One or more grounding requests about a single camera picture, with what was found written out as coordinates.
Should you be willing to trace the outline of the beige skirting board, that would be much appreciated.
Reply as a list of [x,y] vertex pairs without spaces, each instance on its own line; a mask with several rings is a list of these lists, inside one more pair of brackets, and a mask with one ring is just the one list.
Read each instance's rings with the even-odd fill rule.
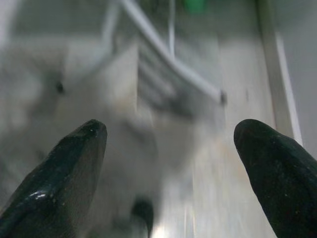
[[257,0],[259,25],[272,97],[276,129],[303,145],[302,134],[287,66],[284,42],[277,28],[273,0]]

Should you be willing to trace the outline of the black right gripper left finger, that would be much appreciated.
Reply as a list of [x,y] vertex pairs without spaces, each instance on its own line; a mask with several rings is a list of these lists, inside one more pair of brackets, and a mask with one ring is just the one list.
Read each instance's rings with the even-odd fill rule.
[[107,141],[87,121],[29,173],[0,212],[0,238],[77,238],[92,203]]

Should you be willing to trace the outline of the green blurred object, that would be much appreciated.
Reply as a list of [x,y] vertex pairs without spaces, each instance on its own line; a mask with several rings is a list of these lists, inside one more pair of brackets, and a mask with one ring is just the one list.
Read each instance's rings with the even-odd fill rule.
[[202,13],[205,10],[206,0],[184,0],[184,6],[189,13]]

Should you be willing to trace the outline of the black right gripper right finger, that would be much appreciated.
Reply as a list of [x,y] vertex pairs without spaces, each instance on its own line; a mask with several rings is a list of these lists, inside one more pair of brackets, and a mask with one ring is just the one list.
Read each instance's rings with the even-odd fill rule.
[[256,119],[236,125],[234,144],[277,238],[317,238],[317,160]]

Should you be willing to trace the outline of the white plastic folding table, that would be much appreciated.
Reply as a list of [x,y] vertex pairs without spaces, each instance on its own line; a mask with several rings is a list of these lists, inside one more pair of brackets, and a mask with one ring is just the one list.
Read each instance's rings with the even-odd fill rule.
[[103,22],[103,37],[108,43],[114,34],[119,21],[120,11],[124,10],[143,36],[155,48],[166,64],[183,80],[211,97],[220,105],[227,102],[226,92],[216,88],[191,67],[175,56],[175,17],[176,0],[169,1],[168,44],[165,44],[159,33],[135,0],[107,0],[108,7]]

